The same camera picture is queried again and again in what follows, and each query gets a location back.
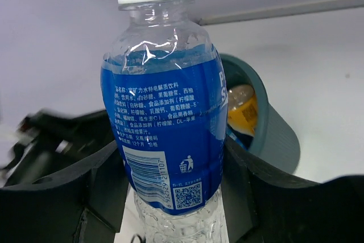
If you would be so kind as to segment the orange yellow label bottle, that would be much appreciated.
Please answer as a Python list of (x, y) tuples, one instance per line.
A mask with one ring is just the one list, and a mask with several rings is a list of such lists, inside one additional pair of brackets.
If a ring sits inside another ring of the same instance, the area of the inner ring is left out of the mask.
[(258, 103), (251, 85), (235, 86), (228, 91), (228, 124), (244, 135), (254, 136), (258, 122)]

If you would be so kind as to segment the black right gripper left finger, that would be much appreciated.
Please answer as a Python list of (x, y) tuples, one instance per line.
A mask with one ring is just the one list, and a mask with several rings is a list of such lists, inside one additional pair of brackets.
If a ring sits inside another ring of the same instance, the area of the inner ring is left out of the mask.
[(32, 184), (1, 188), (1, 242), (113, 242), (129, 183), (112, 141)]

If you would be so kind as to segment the blue label white cap bottle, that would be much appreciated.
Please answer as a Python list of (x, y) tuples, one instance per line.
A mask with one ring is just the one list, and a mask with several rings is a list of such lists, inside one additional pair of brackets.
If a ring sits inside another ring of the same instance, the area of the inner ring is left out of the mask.
[(111, 129), (147, 242), (228, 242), (221, 181), (228, 94), (193, 0), (118, 0), (130, 15), (101, 65)]

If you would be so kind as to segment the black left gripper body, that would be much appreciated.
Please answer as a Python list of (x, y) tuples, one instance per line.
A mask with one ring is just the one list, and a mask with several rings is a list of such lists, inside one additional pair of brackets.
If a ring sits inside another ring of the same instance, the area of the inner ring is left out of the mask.
[(94, 154), (114, 140), (105, 110), (62, 116), (49, 110), (29, 114), (14, 131), (1, 126), (1, 141), (12, 144), (1, 164), (1, 185), (32, 184)]

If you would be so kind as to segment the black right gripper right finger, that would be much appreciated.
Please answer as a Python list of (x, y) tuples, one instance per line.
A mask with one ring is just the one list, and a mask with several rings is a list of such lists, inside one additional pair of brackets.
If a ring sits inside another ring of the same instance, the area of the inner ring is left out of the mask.
[(313, 182), (227, 137), (221, 189), (230, 242), (363, 241), (361, 175)]

